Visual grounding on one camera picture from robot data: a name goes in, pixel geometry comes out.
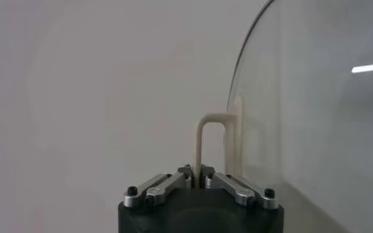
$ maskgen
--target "white wall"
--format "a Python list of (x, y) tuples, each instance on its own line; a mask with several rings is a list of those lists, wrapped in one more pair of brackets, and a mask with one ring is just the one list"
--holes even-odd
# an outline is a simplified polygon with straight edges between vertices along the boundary
[(263, 2), (0, 0), (0, 232), (116, 232), (126, 187), (190, 162), (225, 111)]

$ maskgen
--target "black screw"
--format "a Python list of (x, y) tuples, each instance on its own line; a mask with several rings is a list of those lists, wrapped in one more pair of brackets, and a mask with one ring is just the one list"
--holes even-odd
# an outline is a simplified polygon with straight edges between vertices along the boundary
[(144, 203), (147, 207), (153, 207), (154, 206), (154, 198), (152, 196), (146, 196), (146, 199), (144, 200)]
[(136, 186), (130, 186), (128, 189), (127, 189), (127, 194), (130, 195), (130, 196), (135, 196), (137, 195), (138, 193), (138, 189)]
[(265, 197), (266, 198), (275, 198), (275, 191), (273, 189), (266, 189), (265, 190)]

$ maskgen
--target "hex bolt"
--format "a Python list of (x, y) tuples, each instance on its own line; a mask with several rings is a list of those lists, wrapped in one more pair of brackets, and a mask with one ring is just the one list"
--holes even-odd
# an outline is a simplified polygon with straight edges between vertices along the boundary
[(275, 191), (273, 189), (266, 189), (265, 190), (265, 197), (266, 198), (275, 198)]
[(137, 195), (138, 193), (138, 189), (136, 186), (130, 186), (128, 189), (127, 189), (127, 194), (130, 195), (130, 196), (135, 196)]

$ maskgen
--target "glass panel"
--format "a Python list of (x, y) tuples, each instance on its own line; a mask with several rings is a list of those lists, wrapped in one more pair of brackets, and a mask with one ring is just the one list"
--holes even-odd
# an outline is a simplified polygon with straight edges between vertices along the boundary
[(273, 1), (235, 96), (244, 176), (277, 190), (285, 232), (373, 232), (373, 1)]

